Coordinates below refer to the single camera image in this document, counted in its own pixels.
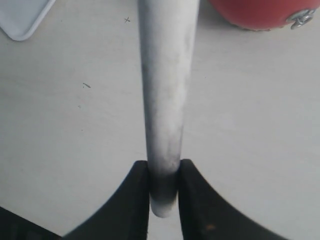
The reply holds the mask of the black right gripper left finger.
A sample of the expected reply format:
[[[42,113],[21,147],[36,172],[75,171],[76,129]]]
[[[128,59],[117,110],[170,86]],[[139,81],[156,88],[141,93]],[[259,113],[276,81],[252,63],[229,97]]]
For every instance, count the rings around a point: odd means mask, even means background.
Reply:
[[[138,160],[109,200],[62,239],[146,240],[149,212],[148,163]]]

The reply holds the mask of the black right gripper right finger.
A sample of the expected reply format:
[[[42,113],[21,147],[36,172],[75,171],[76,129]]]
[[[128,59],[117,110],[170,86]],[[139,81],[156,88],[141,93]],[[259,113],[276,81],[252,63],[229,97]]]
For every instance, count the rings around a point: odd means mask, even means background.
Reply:
[[[190,159],[180,162],[178,208],[185,240],[282,240],[241,213],[205,180]]]

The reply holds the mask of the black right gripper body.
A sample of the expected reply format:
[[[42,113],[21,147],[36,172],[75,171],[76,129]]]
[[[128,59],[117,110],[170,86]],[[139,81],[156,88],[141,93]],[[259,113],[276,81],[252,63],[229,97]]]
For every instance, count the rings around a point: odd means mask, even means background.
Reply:
[[[0,208],[1,240],[60,240],[62,237],[5,208]]]

